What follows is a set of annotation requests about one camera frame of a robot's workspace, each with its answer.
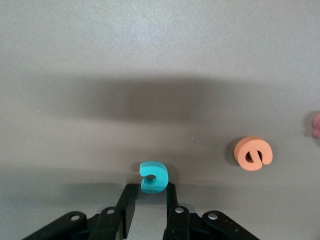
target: blue number 2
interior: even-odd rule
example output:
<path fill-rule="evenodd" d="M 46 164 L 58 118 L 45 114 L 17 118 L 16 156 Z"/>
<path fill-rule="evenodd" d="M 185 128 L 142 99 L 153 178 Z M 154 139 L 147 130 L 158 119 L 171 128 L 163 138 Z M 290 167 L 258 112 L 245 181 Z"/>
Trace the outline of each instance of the blue number 2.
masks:
<path fill-rule="evenodd" d="M 158 161 L 145 161 L 140 165 L 140 175 L 155 176 L 154 179 L 144 178 L 141 181 L 141 190 L 147 194 L 157 194 L 165 190 L 169 182 L 168 170 Z"/>

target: pink object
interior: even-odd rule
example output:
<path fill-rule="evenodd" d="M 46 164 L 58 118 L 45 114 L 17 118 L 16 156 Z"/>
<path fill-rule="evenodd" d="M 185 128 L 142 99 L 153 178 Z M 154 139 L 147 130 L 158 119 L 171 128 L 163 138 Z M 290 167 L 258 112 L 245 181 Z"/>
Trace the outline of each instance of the pink object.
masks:
<path fill-rule="evenodd" d="M 320 112 L 313 118 L 312 126 L 314 128 L 312 131 L 312 135 L 315 138 L 320 139 Z"/>

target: cyan foam number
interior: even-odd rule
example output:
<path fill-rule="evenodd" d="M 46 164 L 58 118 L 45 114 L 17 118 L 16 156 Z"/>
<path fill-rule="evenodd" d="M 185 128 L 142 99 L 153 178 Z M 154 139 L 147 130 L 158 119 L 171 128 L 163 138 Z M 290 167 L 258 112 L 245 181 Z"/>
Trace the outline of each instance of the cyan foam number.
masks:
<path fill-rule="evenodd" d="M 157 194 L 165 190 L 169 182 L 168 170 L 158 161 L 145 161 L 140 165 L 140 175 L 147 177 L 154 175 L 154 179 L 144 178 L 141 182 L 141 190 L 147 194 Z"/>

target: gray surface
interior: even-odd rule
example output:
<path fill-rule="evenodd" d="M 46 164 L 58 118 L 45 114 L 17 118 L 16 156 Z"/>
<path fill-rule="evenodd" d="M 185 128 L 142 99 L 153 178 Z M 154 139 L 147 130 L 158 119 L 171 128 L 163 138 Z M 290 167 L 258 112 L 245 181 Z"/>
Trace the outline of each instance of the gray surface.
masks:
<path fill-rule="evenodd" d="M 0 238 L 88 217 L 168 166 L 178 199 L 261 240 L 320 238 L 319 1 L 0 1 Z M 232 156 L 257 135 L 274 161 Z M 129 240 L 161 239 L 164 195 Z"/>

